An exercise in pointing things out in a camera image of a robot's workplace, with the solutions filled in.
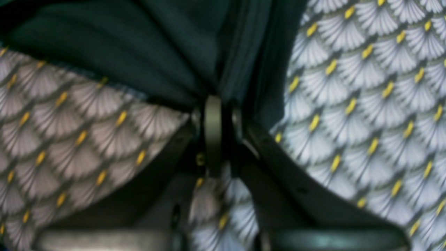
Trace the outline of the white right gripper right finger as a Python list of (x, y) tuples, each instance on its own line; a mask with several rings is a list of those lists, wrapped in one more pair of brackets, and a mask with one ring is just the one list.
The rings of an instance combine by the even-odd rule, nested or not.
[(269, 133), (231, 103), (232, 170), (247, 186), (256, 251), (408, 251), (400, 227), (325, 189)]

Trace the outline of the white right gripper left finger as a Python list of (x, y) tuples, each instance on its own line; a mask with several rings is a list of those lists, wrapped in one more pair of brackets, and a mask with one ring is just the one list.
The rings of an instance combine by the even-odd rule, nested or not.
[(222, 174), (222, 102), (204, 108), (135, 178), (94, 205), (47, 227), (35, 251), (186, 251), (184, 214), (199, 177)]

